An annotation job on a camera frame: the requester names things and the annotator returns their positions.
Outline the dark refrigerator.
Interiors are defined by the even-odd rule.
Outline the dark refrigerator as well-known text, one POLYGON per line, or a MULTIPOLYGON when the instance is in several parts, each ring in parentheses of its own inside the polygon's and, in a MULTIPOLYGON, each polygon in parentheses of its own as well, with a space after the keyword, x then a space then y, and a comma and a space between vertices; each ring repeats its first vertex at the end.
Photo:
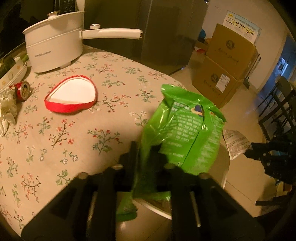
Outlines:
POLYGON ((202 29, 206 1, 85 1, 84 26, 133 28, 140 40, 90 39, 84 44, 170 75, 185 67, 202 29))

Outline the crumpled white tissue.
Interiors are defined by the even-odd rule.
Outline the crumpled white tissue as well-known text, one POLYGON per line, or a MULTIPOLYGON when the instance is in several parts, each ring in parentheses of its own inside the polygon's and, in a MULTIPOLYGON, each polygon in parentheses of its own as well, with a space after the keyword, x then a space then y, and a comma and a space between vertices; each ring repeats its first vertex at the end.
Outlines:
POLYGON ((16 124, 18 108, 14 88, 5 88, 1 92, 1 137, 5 136, 10 125, 16 124))

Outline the white printed paper wrapper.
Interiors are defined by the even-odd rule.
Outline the white printed paper wrapper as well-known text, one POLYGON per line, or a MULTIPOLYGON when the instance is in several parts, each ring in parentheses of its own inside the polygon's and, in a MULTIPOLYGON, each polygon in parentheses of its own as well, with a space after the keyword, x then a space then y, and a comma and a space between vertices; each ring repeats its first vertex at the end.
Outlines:
POLYGON ((239 155, 244 154, 251 146, 250 141, 239 131, 223 130, 223 139, 225 141, 230 160, 234 160, 239 155))

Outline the cardboard box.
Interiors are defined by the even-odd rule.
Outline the cardboard box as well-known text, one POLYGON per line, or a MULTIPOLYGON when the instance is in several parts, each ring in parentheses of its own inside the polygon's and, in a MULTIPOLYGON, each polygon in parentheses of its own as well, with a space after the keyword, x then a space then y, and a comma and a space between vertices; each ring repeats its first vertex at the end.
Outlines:
POLYGON ((192 80, 192 85, 217 108, 227 104, 242 83, 209 57, 205 57, 192 80))
POLYGON ((259 53, 254 44, 225 27, 217 24, 208 44, 206 56, 219 64, 235 79, 246 77, 259 53))

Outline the floral tablecloth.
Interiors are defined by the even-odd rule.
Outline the floral tablecloth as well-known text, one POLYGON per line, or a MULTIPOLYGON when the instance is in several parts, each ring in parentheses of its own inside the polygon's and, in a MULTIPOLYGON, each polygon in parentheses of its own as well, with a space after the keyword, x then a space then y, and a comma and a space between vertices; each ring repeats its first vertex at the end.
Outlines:
POLYGON ((116 163, 162 101, 162 85, 180 86, 164 73, 88 46, 72 65, 31 72, 26 80, 32 94, 1 138, 1 214, 17 235, 78 173, 116 163), (95 104, 74 114, 46 109, 46 95, 75 75, 93 81, 95 104))

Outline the lower cardboard box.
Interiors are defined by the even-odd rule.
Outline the lower cardboard box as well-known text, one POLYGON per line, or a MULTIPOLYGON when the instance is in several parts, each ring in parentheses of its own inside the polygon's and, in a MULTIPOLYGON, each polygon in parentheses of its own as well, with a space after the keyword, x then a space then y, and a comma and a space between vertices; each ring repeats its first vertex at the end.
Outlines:
POLYGON ((192 85, 217 108, 227 104, 242 83, 209 57, 205 57, 192 80, 192 85))

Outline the green snack bag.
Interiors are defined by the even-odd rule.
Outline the green snack bag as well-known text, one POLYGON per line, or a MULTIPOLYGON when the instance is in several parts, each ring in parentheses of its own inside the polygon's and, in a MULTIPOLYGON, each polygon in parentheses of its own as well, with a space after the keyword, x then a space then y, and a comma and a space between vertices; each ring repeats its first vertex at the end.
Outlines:
POLYGON ((220 146, 225 116, 206 97, 181 87, 163 84, 163 100, 144 125, 139 149, 139 167, 130 192, 125 192, 116 211, 118 222, 137 217, 133 198, 168 201, 170 191, 156 189, 156 167, 149 162, 155 146, 169 164, 185 173, 198 175, 209 171, 220 146))

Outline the dark chair frame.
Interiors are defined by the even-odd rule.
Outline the dark chair frame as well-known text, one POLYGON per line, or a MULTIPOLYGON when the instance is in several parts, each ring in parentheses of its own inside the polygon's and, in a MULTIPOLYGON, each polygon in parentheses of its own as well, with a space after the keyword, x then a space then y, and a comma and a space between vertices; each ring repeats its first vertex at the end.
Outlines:
POLYGON ((263 115, 273 101, 275 103, 275 108, 258 121, 265 139, 270 141, 273 137, 285 133, 285 125, 287 123, 290 125, 290 129, 287 132, 295 133, 295 86, 293 86, 287 78, 281 76, 258 107, 268 99, 269 101, 259 114, 259 117, 263 115), (272 135, 269 135, 264 123, 271 118, 272 121, 270 123, 276 123, 276 130, 272 135))

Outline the white trash bin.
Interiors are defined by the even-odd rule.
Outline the white trash bin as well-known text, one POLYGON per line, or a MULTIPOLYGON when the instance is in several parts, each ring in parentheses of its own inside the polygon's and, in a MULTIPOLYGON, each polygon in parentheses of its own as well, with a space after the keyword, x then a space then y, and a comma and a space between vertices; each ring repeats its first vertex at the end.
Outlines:
MULTIPOLYGON (((224 189, 227 181, 227 174, 230 166, 230 157, 227 148, 220 143, 218 155, 208 171, 209 175, 224 189)), ((134 203, 138 203, 153 211, 154 213, 172 220, 171 202, 166 200, 155 201, 152 199, 135 198, 134 203)))

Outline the upper cardboard box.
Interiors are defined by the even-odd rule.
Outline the upper cardboard box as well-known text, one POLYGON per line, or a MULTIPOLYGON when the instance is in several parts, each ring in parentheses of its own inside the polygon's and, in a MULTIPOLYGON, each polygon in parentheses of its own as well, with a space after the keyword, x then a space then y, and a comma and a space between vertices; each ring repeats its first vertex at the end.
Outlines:
POLYGON ((225 27, 217 24, 208 44, 206 56, 219 64, 235 79, 246 77, 259 53, 254 44, 225 27))

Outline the white electric cooking pot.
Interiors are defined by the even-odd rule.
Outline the white electric cooking pot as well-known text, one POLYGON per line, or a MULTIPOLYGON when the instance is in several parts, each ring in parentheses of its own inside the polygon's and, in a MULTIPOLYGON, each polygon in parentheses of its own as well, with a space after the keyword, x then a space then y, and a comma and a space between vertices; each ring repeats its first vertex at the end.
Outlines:
POLYGON ((140 29, 102 28, 92 24, 84 28, 84 12, 48 14, 48 18, 23 31, 26 50, 36 73, 63 68, 82 55, 83 40, 134 39, 142 37, 140 29))

